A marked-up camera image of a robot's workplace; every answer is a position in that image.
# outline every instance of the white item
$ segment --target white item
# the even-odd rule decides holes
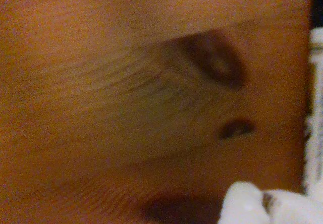
[[[323,203],[289,191],[263,192],[252,183],[236,182],[227,191],[218,224],[323,224]]]

